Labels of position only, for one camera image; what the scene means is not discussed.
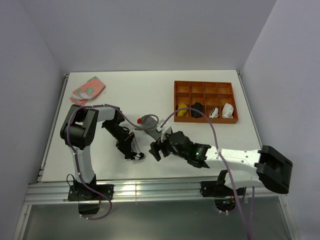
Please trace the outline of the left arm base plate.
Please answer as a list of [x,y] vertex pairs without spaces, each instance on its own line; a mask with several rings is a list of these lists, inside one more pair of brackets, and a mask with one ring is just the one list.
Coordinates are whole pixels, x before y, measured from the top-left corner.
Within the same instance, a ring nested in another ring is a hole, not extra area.
[[83,202],[83,201],[104,201],[104,200],[112,200],[114,193],[114,185],[113,184],[98,184],[93,187],[96,192],[89,190],[84,187],[82,184],[80,185],[72,185],[69,188],[69,193],[67,200],[69,202]]

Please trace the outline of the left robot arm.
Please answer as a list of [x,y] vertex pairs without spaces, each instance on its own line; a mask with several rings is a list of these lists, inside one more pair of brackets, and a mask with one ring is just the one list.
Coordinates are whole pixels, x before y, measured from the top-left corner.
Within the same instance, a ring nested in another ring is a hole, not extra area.
[[117,106],[96,105],[85,107],[71,105],[60,130],[60,137],[69,147],[73,155],[75,180],[81,183],[79,194],[86,200],[96,197],[98,188],[92,182],[96,174],[91,161],[91,144],[94,140],[97,123],[116,139],[116,148],[125,159],[136,160],[138,153],[134,152],[132,142],[134,133],[127,127],[121,126],[125,117]]

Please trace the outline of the grey sock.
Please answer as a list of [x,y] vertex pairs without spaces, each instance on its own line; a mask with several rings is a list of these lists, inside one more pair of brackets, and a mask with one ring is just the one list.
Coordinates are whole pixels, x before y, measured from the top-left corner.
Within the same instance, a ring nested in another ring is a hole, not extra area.
[[142,122],[140,126],[142,127],[142,129],[155,141],[160,141],[162,133],[157,131],[157,120],[152,116],[143,116],[141,120]]

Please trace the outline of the white black striped sock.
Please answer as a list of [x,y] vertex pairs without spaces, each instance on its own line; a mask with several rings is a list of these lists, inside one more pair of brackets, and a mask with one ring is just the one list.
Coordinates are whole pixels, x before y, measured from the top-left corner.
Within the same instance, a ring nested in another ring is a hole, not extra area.
[[140,150],[135,134],[132,132],[131,151],[134,161],[140,161],[145,158],[145,154]]

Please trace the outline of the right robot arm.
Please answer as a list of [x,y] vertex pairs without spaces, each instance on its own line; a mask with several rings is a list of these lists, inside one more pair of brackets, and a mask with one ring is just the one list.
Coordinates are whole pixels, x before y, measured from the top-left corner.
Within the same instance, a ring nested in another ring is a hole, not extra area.
[[157,161],[175,155],[198,169],[220,169],[216,189],[222,195],[250,187],[265,187],[281,195],[289,193],[293,163],[269,145],[256,150],[217,149],[192,142],[177,131],[152,142],[149,152]]

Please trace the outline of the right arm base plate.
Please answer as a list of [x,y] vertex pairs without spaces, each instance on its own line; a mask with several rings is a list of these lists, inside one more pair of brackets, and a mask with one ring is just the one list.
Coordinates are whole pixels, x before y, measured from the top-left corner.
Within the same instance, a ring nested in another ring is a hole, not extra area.
[[225,197],[234,197],[234,191],[223,185],[218,184],[216,180],[212,181],[201,181],[201,188],[199,193],[203,197],[214,197],[214,198],[225,198]]

